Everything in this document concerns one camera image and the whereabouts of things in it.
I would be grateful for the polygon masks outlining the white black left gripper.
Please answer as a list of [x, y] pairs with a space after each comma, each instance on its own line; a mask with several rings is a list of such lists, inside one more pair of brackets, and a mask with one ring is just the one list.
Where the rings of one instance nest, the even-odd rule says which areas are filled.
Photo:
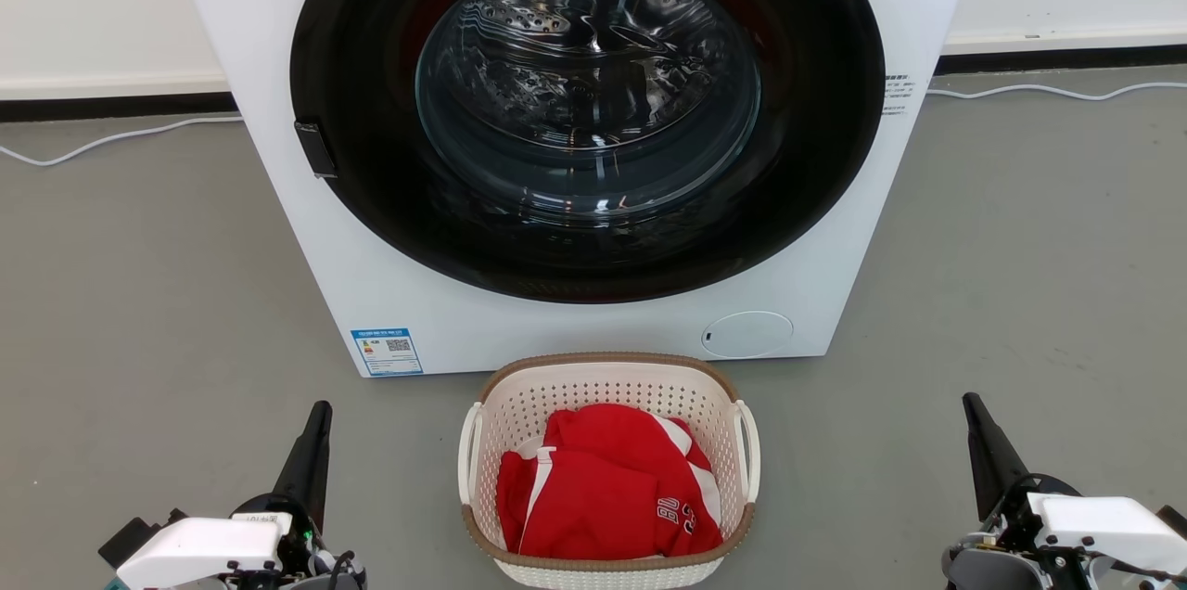
[[116, 569], [123, 590], [297, 590], [324, 576], [331, 425], [332, 405], [315, 402], [272, 493], [161, 528]]

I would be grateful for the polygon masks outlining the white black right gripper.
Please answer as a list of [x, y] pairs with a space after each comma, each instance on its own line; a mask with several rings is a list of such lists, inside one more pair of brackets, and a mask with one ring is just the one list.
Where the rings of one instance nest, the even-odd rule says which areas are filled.
[[1187, 541], [1156, 510], [1029, 472], [982, 396], [967, 392], [961, 405], [982, 552], [997, 556], [983, 564], [984, 590], [1102, 590], [1110, 571], [1136, 590], [1187, 590]]

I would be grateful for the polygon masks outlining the white perforated laundry basket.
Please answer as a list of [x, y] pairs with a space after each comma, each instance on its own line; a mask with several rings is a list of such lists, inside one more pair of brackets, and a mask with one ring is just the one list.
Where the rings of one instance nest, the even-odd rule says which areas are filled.
[[[721, 488], [721, 546], [703, 556], [607, 562], [508, 551], [495, 505], [502, 455], [533, 452], [550, 415], [590, 404], [622, 404], [686, 421]], [[466, 411], [457, 481], [469, 534], [513, 581], [542, 590], [674, 590], [707, 579], [745, 540], [758, 501], [758, 424], [734, 383], [699, 359], [656, 353], [520, 359], [493, 374]]]

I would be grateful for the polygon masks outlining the blue energy label sticker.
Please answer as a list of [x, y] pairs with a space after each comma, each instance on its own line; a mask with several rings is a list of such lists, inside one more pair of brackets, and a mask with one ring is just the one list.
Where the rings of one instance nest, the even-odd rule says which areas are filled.
[[407, 328], [351, 330], [353, 357], [364, 378], [423, 374], [423, 366]]

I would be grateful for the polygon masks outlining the round white filter cover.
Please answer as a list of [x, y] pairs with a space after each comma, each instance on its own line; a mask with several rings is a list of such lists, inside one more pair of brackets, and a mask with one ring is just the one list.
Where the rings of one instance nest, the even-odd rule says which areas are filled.
[[768, 311], [745, 311], [713, 321], [702, 345], [716, 359], [764, 359], [780, 353], [794, 336], [792, 321]]

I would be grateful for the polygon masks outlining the red and white jersey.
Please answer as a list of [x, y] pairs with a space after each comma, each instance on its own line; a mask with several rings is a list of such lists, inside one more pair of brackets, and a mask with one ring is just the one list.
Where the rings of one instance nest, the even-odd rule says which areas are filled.
[[504, 452], [495, 505], [513, 556], [631, 560], [723, 543], [723, 501], [686, 421], [622, 404], [548, 417], [531, 453]]

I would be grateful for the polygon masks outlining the round black washer door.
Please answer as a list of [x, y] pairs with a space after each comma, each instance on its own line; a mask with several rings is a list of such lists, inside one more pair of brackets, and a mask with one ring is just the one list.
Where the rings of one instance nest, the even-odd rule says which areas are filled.
[[872, 0], [305, 0], [291, 96], [394, 249], [607, 305], [810, 231], [872, 150], [886, 63]]

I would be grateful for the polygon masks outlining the white front-load washing machine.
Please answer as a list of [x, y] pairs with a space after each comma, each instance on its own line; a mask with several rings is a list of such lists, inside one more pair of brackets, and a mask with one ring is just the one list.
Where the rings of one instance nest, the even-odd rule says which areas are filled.
[[[872, 0], [887, 28], [886, 77], [918, 82], [907, 115], [880, 112], [856, 179], [810, 231], [770, 260], [721, 283], [655, 300], [576, 305], [527, 300], [453, 280], [377, 237], [309, 166], [294, 133], [291, 53], [305, 0], [193, 0], [264, 169], [353, 357], [351, 330], [407, 328], [423, 374], [491, 370], [537, 354], [677, 353], [702, 345], [713, 321], [783, 315], [796, 331], [768, 357], [823, 356], [848, 306], [925, 88], [959, 0]], [[353, 357], [358, 370], [358, 359]]]

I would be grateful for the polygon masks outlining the small printed text sticker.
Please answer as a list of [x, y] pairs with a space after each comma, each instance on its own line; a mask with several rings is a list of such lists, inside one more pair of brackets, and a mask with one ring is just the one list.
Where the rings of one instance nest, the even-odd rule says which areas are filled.
[[909, 74], [891, 74], [886, 77], [886, 104], [882, 116], [907, 115], [913, 104], [918, 82]]

